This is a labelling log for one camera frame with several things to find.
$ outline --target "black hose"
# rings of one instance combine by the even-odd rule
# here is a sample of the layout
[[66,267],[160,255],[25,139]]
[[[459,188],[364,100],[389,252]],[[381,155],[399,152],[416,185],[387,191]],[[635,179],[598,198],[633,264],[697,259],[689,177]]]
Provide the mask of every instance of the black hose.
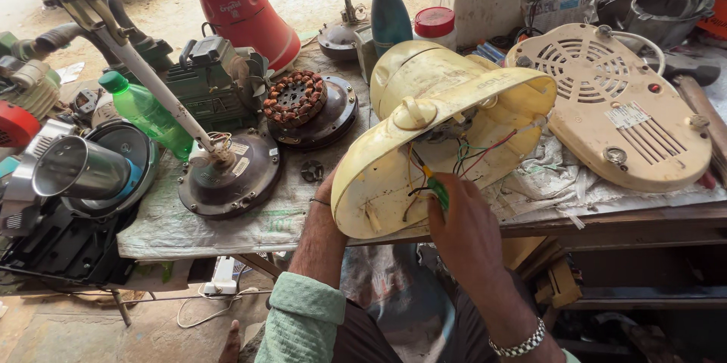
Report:
[[122,61],[96,35],[87,32],[77,23],[61,24],[46,33],[41,33],[36,37],[33,43],[33,49],[40,54],[48,55],[57,51],[60,47],[68,45],[77,36],[83,36],[88,42],[93,44],[101,52],[101,55],[103,55],[103,58],[109,66],[121,65]]
[[143,33],[136,25],[129,15],[126,14],[126,10],[123,8],[123,0],[106,0],[108,8],[111,10],[111,14],[114,15],[116,22],[122,28],[136,28],[136,31],[129,33],[129,41],[132,45],[137,45],[146,41],[154,41],[150,36]]

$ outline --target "hammer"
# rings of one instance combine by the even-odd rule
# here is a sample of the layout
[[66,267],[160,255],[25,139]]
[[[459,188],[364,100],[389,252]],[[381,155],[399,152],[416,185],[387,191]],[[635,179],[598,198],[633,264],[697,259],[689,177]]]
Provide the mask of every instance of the hammer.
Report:
[[[698,115],[706,126],[705,132],[712,137],[712,157],[722,184],[727,185],[727,125],[720,117],[704,94],[703,86],[714,83],[720,76],[719,66],[707,65],[685,55],[666,54],[667,67],[664,78],[671,81],[679,92],[679,96]],[[647,62],[653,70],[658,69],[658,62],[651,59]]]

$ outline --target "white pipe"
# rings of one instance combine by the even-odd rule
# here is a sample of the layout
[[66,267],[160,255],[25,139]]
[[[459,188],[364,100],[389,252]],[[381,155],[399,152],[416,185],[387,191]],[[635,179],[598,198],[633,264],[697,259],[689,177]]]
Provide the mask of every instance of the white pipe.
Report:
[[635,33],[612,31],[611,34],[613,36],[623,36],[626,38],[632,38],[637,41],[641,41],[643,44],[646,44],[646,46],[654,50],[654,52],[657,53],[657,58],[659,58],[659,70],[657,70],[657,73],[659,74],[659,76],[664,74],[664,70],[667,68],[667,58],[664,56],[664,52],[661,51],[661,48],[659,48],[655,43],[649,41],[641,35],[636,35]]
[[151,92],[152,95],[166,108],[194,140],[197,140],[209,152],[214,151],[214,145],[207,132],[192,117],[187,109],[175,97],[167,85],[159,79],[149,64],[141,58],[129,42],[121,46],[114,40],[105,25],[95,29],[103,41],[116,57],[132,71],[134,76]]

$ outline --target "blue water bottle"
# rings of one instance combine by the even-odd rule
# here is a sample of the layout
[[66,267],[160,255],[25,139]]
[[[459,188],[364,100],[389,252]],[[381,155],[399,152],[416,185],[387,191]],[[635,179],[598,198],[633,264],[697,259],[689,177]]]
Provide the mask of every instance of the blue water bottle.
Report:
[[381,57],[399,42],[411,41],[412,23],[402,0],[371,1],[371,32],[376,53]]

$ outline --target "hand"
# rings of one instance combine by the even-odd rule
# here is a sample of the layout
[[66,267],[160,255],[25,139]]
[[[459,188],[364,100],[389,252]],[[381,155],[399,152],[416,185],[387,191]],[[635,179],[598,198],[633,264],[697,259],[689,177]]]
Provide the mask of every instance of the hand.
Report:
[[429,229],[452,276],[470,294],[483,286],[511,282],[502,263],[499,224],[480,189],[452,173],[436,173],[449,193],[449,216],[444,221],[436,196],[427,199]]

